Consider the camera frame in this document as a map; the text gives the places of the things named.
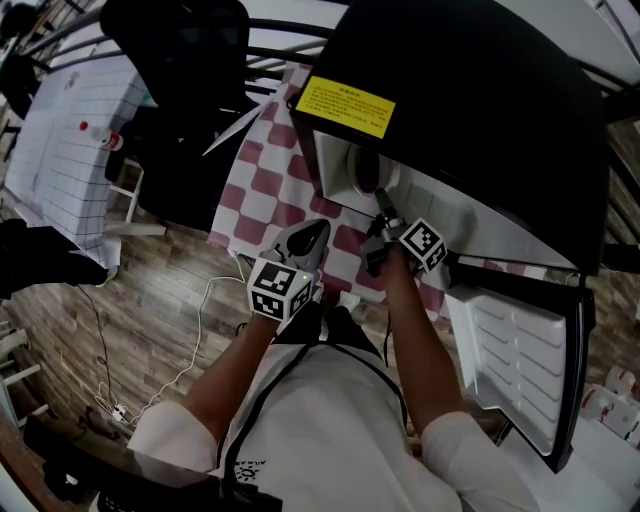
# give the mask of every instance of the white wall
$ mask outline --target white wall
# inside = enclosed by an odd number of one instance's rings
[[[0,464],[0,507],[6,512],[36,512],[35,507],[22,494],[9,473]]]
[[[640,80],[640,64],[586,0],[496,1],[536,27],[570,57],[630,83]]]

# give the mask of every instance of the white shirt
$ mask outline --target white shirt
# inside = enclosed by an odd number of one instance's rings
[[[215,470],[217,443],[182,406],[163,402],[140,419],[129,447],[216,476],[257,393],[301,346],[271,346],[234,418]],[[386,371],[366,351],[345,347]],[[309,351],[278,384],[236,461],[240,482],[283,501],[284,511],[537,511],[531,493],[468,414],[450,413],[410,452],[398,397],[370,368],[328,346]]]

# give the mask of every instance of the white cable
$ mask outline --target white cable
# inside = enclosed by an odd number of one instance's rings
[[[214,281],[217,281],[218,279],[227,279],[230,281],[238,281],[239,283],[247,284],[247,281],[244,277],[244,273],[242,272],[242,267],[240,266],[240,261],[238,260],[238,257],[233,256],[233,258],[236,260],[236,263],[238,264],[238,270],[240,271],[240,275],[242,276],[242,279],[238,279],[237,277],[231,277],[231,276],[218,276],[218,277],[212,277],[211,279],[209,279],[209,282],[207,283],[207,288],[204,291],[204,296],[202,297],[202,302],[200,303],[200,307],[198,308],[198,341],[196,342],[196,348],[193,351],[193,357],[191,358],[191,362],[189,363],[189,366],[187,366],[184,370],[178,373],[178,375],[176,375],[176,378],[173,379],[171,382],[167,382],[164,386],[162,386],[160,388],[160,391],[158,391],[155,395],[153,395],[149,399],[149,402],[147,403],[147,405],[145,405],[142,409],[140,409],[140,413],[137,416],[134,416],[131,419],[131,421],[128,422],[129,425],[132,424],[134,421],[138,421],[142,416],[142,413],[144,413],[144,411],[146,411],[149,407],[151,407],[151,404],[153,403],[153,401],[156,398],[158,398],[167,387],[175,384],[184,373],[188,372],[189,370],[191,370],[191,368],[193,368],[193,365],[195,364],[195,361],[196,361],[196,355],[198,354],[198,349],[200,348],[200,341],[202,340],[202,308],[204,307],[204,303],[206,302],[207,297],[209,296],[209,289],[211,288],[211,283],[213,283]]]

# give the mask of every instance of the white tile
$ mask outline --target white tile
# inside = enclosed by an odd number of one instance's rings
[[[247,190],[240,213],[261,222],[269,222],[278,200],[255,190]]]

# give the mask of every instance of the black frame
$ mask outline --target black frame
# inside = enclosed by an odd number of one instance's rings
[[[595,327],[593,292],[583,286],[573,288],[464,265],[457,261],[448,261],[447,265],[449,266],[452,287],[465,284],[483,288],[566,318],[565,380],[558,428],[551,453],[549,455],[541,454],[518,425],[505,415],[545,464],[554,473],[558,473],[566,466],[573,451],[571,439],[582,400],[587,366],[588,337]]]

